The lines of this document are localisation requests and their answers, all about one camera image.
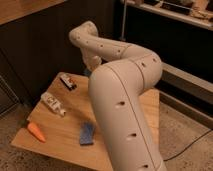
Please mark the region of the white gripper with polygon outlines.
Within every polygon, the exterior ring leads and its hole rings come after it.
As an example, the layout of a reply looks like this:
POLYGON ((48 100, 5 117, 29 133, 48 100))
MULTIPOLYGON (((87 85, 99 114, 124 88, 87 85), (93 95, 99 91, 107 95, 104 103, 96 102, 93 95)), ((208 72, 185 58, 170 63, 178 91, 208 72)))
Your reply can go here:
POLYGON ((93 72, 102 63, 99 56, 86 50, 82 50, 82 58, 86 68, 91 72, 93 72))

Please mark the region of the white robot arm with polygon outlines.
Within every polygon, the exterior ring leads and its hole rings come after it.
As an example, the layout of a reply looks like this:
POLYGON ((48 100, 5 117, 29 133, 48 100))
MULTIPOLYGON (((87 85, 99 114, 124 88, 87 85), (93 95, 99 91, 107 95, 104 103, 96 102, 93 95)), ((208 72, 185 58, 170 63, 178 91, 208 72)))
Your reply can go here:
POLYGON ((140 106, 139 96, 160 80, 153 51, 105 39, 91 21, 69 32, 91 71, 88 92, 113 171, 167 171, 140 106))

